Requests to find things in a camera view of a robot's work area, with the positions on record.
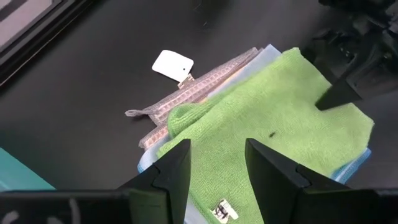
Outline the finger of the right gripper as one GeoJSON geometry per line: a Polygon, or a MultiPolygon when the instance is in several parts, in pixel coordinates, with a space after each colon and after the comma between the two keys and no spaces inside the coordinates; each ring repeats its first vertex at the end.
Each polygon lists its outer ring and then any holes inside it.
{"type": "Polygon", "coordinates": [[[336,108],[348,103],[362,100],[362,97],[345,79],[336,81],[315,103],[320,110],[336,108]]]}

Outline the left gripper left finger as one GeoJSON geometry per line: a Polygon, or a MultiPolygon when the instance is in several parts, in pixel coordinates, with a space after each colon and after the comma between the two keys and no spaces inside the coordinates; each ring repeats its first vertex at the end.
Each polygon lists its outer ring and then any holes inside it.
{"type": "Polygon", "coordinates": [[[118,189],[3,192],[1,223],[183,223],[190,171],[184,139],[118,189]]]}

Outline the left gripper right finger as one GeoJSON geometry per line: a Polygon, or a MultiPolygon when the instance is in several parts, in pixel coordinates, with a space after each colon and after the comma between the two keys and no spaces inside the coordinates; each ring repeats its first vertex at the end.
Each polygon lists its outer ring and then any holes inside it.
{"type": "Polygon", "coordinates": [[[245,160],[265,223],[397,223],[396,189],[351,189],[255,139],[245,160]]]}

